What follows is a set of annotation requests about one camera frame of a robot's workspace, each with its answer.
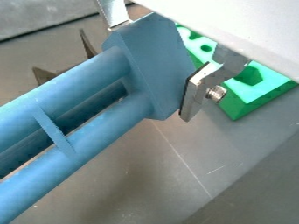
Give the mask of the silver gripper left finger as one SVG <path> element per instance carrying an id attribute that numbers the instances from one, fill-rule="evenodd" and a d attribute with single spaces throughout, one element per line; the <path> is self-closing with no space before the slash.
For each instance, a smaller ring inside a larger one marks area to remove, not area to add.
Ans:
<path id="1" fill-rule="evenodd" d="M 127 5 L 131 4 L 130 0 L 95 0 L 95 4 L 110 32 L 131 23 L 127 13 Z"/>

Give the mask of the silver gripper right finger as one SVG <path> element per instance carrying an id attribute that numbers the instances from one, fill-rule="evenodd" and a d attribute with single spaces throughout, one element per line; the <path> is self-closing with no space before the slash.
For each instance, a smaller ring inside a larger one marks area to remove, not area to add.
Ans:
<path id="1" fill-rule="evenodd" d="M 238 76 L 252 60 L 225 45 L 217 44 L 214 62 L 208 62 L 187 78 L 185 84 L 181 118 L 189 122 L 202 109 L 206 99 L 217 103 L 226 96 L 228 89 L 221 83 Z"/>

